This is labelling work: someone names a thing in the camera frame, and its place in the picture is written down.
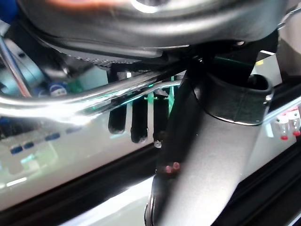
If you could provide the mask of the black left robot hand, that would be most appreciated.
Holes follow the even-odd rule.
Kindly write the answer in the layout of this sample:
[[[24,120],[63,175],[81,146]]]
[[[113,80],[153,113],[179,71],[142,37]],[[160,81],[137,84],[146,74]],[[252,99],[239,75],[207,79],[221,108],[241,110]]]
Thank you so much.
[[[251,75],[275,47],[286,0],[20,0],[24,26],[64,53],[180,65],[148,226],[209,226],[238,186],[273,94]]]

